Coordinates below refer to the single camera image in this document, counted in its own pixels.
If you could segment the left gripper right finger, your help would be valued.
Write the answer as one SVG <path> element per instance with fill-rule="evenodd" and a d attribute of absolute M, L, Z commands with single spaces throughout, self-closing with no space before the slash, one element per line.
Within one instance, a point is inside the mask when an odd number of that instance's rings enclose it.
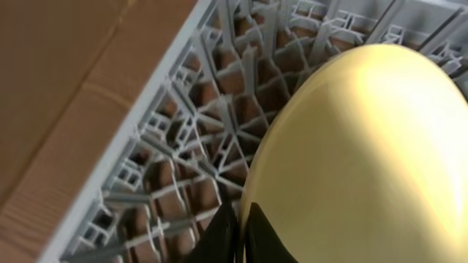
<path fill-rule="evenodd" d="M 245 234 L 246 263 L 298 263 L 256 202 L 251 203 Z"/>

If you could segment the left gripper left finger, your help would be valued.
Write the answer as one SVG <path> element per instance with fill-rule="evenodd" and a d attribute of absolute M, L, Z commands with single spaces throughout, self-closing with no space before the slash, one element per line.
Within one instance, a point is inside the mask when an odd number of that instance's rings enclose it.
<path fill-rule="evenodd" d="M 223 203 L 186 263 L 233 263 L 238 242 L 238 222 L 230 203 Z"/>

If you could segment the yellow round plate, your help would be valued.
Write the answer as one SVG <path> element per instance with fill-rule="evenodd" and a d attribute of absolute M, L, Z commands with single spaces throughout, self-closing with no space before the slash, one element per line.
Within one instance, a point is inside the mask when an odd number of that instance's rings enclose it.
<path fill-rule="evenodd" d="M 265 134 L 242 196 L 300 262 L 465 262 L 467 101 L 399 45 L 320 67 Z"/>

